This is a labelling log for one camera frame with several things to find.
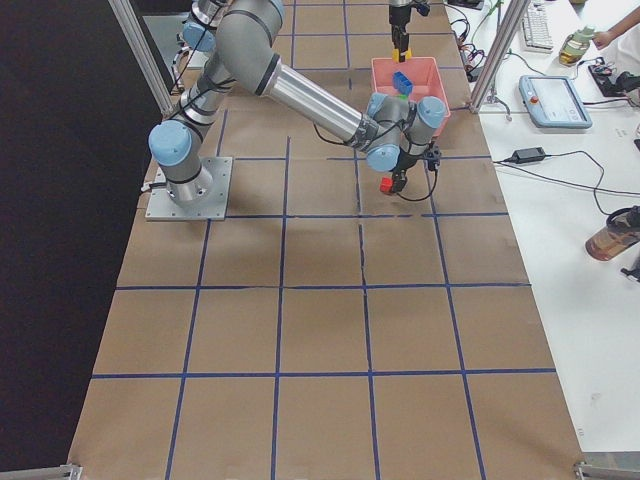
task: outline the electronic device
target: electronic device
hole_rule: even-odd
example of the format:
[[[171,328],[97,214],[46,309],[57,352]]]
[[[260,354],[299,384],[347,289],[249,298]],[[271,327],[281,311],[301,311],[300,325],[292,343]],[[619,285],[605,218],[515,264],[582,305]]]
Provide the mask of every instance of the electronic device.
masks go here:
[[[589,73],[603,97],[625,97],[640,88],[640,76],[622,72],[615,78],[611,65],[605,63],[602,57],[596,58],[594,65],[589,65]]]
[[[519,89],[538,127],[585,129],[593,124],[569,77],[524,75]]]
[[[549,34],[547,11],[544,4],[531,2],[522,17],[521,27],[524,36],[524,50],[541,53],[553,51],[553,39]]]
[[[473,8],[474,10],[482,10],[484,0],[447,0],[448,5],[454,7]]]

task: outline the tablet screen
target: tablet screen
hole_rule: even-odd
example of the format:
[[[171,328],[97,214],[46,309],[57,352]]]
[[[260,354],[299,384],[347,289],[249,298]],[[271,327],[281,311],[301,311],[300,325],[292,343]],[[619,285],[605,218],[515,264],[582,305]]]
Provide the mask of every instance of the tablet screen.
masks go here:
[[[565,80],[561,78],[532,78],[531,85],[548,120],[552,122],[585,120]]]

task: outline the power adapter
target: power adapter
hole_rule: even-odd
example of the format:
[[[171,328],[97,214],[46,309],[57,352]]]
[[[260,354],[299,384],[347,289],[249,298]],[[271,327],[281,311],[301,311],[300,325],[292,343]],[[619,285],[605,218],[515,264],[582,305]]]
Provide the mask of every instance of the power adapter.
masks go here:
[[[547,157],[547,154],[544,153],[542,147],[521,148],[520,150],[515,150],[511,158],[505,158],[503,162],[521,165],[523,163],[541,162],[545,157]]]

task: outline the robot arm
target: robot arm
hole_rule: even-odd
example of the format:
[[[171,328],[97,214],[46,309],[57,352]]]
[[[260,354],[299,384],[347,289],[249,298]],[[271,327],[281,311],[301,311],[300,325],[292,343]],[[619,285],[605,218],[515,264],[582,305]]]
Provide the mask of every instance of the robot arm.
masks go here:
[[[236,0],[230,8],[221,0],[199,0],[198,8],[207,2],[226,10],[215,30],[212,56],[196,85],[183,93],[174,113],[149,137],[175,201],[192,202],[210,189],[210,174],[197,152],[236,82],[292,108],[345,146],[366,152],[376,171],[404,173],[430,151],[431,138],[446,114],[441,100],[425,97],[416,104],[374,93],[367,112],[361,113],[283,64],[272,50],[284,17],[280,0]]]
[[[411,21],[413,8],[423,17],[429,15],[431,10],[428,0],[389,0],[389,24],[393,40],[393,59],[396,62],[404,62],[411,58],[409,34],[406,28]]]

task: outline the white table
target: white table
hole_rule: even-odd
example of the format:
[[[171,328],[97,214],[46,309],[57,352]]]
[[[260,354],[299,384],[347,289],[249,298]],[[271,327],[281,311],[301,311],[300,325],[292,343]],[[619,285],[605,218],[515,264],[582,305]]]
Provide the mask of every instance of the white table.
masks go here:
[[[551,55],[522,51],[521,34],[513,51],[532,67],[552,75],[575,75],[560,65],[557,52],[566,36],[582,26],[567,0],[546,2],[549,28],[556,46]],[[473,29],[482,12],[465,9]],[[460,18],[447,9],[450,18]],[[475,38],[488,52],[495,34],[494,14]],[[615,21],[603,19],[605,28]],[[591,48],[583,57],[597,56]],[[586,150],[606,168],[603,187],[640,191],[640,151],[633,144],[640,109],[623,102],[590,108],[593,127],[580,132],[536,128],[517,90],[521,75],[533,74],[518,58],[503,62],[496,77],[498,96],[514,112],[485,105],[480,119],[494,160],[519,148],[543,147],[547,153]],[[603,97],[586,65],[575,82],[583,101]],[[599,171],[582,155],[547,159],[527,167],[536,173],[594,185]],[[620,273],[640,254],[632,248],[610,262],[593,260],[584,242],[604,226],[590,191],[570,189],[498,167],[529,278],[533,285],[549,346],[569,412],[584,452],[640,451],[640,283]],[[605,210],[640,204],[638,197],[599,195]]]

